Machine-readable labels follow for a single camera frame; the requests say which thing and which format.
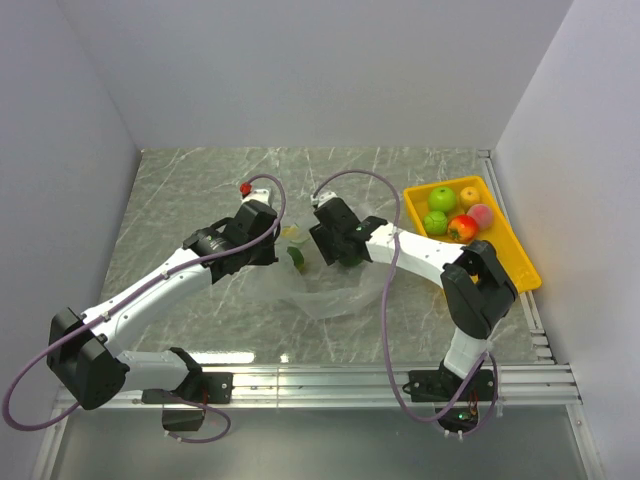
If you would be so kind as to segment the clear plastic bag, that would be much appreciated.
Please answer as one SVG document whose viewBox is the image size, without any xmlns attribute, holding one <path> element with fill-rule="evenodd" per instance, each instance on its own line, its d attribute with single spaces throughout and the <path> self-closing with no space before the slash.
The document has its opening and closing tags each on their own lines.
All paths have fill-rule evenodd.
<svg viewBox="0 0 640 480">
<path fill-rule="evenodd" d="M 316 223 L 313 214 L 304 213 L 284 227 L 298 225 L 309 231 Z M 360 312 L 379 298 L 388 273 L 387 266 L 364 260 L 353 268 L 339 262 L 327 266 L 311 235 L 303 245 L 279 237 L 275 252 L 278 262 L 263 274 L 267 296 L 299 308 L 314 320 Z"/>
</svg>

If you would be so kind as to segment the green fruit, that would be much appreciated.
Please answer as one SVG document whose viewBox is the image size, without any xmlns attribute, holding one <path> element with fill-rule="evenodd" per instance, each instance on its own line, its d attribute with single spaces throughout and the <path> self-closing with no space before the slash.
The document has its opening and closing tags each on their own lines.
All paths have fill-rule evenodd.
<svg viewBox="0 0 640 480">
<path fill-rule="evenodd" d="M 445 235 L 448 223 L 448 217 L 442 211 L 430 211 L 423 218 L 423 228 L 428 236 Z"/>
</svg>

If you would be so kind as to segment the red fruit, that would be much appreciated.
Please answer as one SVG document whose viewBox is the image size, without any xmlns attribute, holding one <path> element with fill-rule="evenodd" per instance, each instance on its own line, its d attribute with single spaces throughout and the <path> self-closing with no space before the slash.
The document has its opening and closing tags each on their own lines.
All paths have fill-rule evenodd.
<svg viewBox="0 0 640 480">
<path fill-rule="evenodd" d="M 455 243 L 468 244 L 479 232 L 477 223 L 467 214 L 453 217 L 448 223 L 447 236 Z"/>
</svg>

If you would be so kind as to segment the dark green vegetable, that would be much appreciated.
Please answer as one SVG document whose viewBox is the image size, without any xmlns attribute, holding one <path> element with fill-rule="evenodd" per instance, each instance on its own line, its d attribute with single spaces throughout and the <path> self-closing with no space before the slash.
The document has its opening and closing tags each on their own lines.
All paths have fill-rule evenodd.
<svg viewBox="0 0 640 480">
<path fill-rule="evenodd" d="M 345 268 L 353 268 L 358 266 L 362 262 L 359 257 L 344 257 L 339 260 L 339 263 Z"/>
</svg>

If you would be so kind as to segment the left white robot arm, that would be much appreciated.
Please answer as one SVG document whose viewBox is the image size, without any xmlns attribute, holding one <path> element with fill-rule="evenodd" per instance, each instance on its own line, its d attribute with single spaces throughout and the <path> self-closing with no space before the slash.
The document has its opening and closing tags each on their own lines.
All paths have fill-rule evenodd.
<svg viewBox="0 0 640 480">
<path fill-rule="evenodd" d="M 82 314 L 61 310 L 51 321 L 49 341 L 70 339 L 48 354 L 48 367 L 85 410 L 130 390 L 163 389 L 177 401 L 193 400 L 201 369 L 184 350 L 129 348 L 178 301 L 245 266 L 274 263 L 269 229 L 276 218 L 267 201 L 247 198 L 233 217 L 193 232 L 160 267 L 117 296 Z"/>
</svg>

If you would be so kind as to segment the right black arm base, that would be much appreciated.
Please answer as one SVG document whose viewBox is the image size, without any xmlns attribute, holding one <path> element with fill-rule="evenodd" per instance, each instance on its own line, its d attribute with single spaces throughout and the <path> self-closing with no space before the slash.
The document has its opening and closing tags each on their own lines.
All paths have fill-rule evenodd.
<svg viewBox="0 0 640 480">
<path fill-rule="evenodd" d="M 438 370 L 411 370 L 409 381 L 402 390 L 413 403 L 442 403 L 446 405 L 463 380 L 441 366 Z M 493 412 L 498 400 L 498 381 L 495 373 L 479 369 L 456 400 L 459 407 L 452 407 L 436 421 L 443 429 L 455 434 L 468 434 L 482 422 L 480 402 L 489 402 L 487 414 Z"/>
</svg>

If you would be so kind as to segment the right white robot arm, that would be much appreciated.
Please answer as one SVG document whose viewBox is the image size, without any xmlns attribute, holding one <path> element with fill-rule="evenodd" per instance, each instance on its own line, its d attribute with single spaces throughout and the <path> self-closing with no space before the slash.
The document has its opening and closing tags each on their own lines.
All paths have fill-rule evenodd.
<svg viewBox="0 0 640 480">
<path fill-rule="evenodd" d="M 429 239 L 375 216 L 361 220 L 333 192 L 314 198 L 312 206 L 318 224 L 310 234 L 327 264 L 393 264 L 443 289 L 455 330 L 440 386 L 449 398 L 466 397 L 476 384 L 475 362 L 518 295 L 495 248 L 481 240 L 461 245 Z"/>
</svg>

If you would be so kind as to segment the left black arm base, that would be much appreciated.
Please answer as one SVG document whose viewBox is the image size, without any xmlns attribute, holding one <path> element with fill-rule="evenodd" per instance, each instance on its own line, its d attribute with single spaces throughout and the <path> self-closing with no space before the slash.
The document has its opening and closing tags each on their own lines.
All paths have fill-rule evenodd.
<svg viewBox="0 0 640 480">
<path fill-rule="evenodd" d="M 223 420 L 222 429 L 209 441 L 224 437 L 231 429 L 230 417 L 219 409 L 232 399 L 234 375 L 231 372 L 203 372 L 185 380 L 176 390 L 147 389 L 142 393 L 144 405 L 162 407 L 161 422 L 169 436 L 203 433 L 207 415 Z"/>
</svg>

